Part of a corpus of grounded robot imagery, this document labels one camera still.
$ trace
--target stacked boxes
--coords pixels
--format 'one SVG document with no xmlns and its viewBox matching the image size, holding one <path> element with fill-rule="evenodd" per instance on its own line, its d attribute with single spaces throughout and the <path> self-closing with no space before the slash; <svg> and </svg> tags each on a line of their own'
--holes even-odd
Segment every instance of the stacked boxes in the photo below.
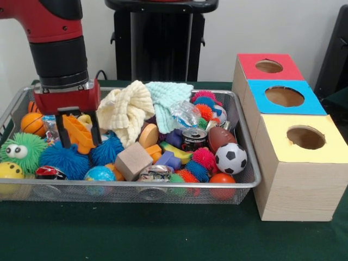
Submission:
<svg viewBox="0 0 348 261">
<path fill-rule="evenodd" d="M 348 146 L 287 54 L 239 54 L 239 96 L 263 179 L 262 220 L 329 221 L 348 184 Z"/>
</svg>

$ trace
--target basketball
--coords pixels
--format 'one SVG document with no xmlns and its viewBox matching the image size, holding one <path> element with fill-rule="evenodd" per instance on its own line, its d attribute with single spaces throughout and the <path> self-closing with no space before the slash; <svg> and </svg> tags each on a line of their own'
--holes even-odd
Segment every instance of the basketball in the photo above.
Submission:
<svg viewBox="0 0 348 261">
<path fill-rule="evenodd" d="M 44 128 L 44 123 L 42 122 L 41 113 L 28 113 L 21 121 L 21 129 L 25 133 L 36 134 L 40 137 L 45 136 L 46 131 Z"/>
<path fill-rule="evenodd" d="M 33 101 L 29 102 L 28 113 L 40 113 L 38 106 L 36 106 L 35 102 L 33 102 Z"/>
</svg>

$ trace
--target white wall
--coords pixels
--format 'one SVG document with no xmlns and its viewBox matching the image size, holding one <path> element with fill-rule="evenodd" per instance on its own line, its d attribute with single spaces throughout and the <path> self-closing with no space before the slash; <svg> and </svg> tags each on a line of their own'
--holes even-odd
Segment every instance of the white wall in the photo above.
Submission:
<svg viewBox="0 0 348 261">
<path fill-rule="evenodd" d="M 344 0 L 220 0 L 206 14 L 198 80 L 231 81 L 236 54 L 289 53 L 314 86 Z M 116 77 L 113 11 L 102 0 L 82 0 L 90 76 L 104 69 Z M 9 97 L 36 79 L 25 33 L 15 20 L 0 21 L 0 112 Z"/>
</svg>

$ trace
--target circular hole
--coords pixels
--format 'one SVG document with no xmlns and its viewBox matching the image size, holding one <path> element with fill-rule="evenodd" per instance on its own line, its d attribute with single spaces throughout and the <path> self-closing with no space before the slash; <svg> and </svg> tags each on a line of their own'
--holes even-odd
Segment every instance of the circular hole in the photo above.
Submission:
<svg viewBox="0 0 348 261">
<path fill-rule="evenodd" d="M 297 107 L 305 102 L 305 98 L 298 91 L 284 86 L 273 86 L 266 90 L 266 97 L 272 103 L 284 107 Z"/>
<path fill-rule="evenodd" d="M 309 126 L 294 126 L 287 132 L 288 139 L 301 148 L 317 150 L 325 144 L 325 137 Z"/>
<path fill-rule="evenodd" d="M 267 73 L 277 73 L 283 71 L 283 66 L 280 63 L 267 59 L 258 61 L 255 66 L 258 70 Z"/>
</svg>

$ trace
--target cloth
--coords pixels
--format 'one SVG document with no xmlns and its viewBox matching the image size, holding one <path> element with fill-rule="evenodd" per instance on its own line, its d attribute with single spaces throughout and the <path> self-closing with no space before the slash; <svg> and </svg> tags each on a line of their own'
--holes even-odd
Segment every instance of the cloth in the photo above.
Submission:
<svg viewBox="0 0 348 261">
<path fill-rule="evenodd" d="M 175 102 L 189 101 L 194 87 L 185 83 L 162 82 L 150 82 L 146 87 L 151 93 L 159 132 L 170 133 L 175 129 L 175 120 L 170 114 L 170 107 Z"/>
<path fill-rule="evenodd" d="M 124 148 L 135 143 L 144 120 L 153 115 L 151 94 L 138 80 L 122 90 L 112 90 L 97 109 L 99 127 L 115 132 Z"/>
</svg>

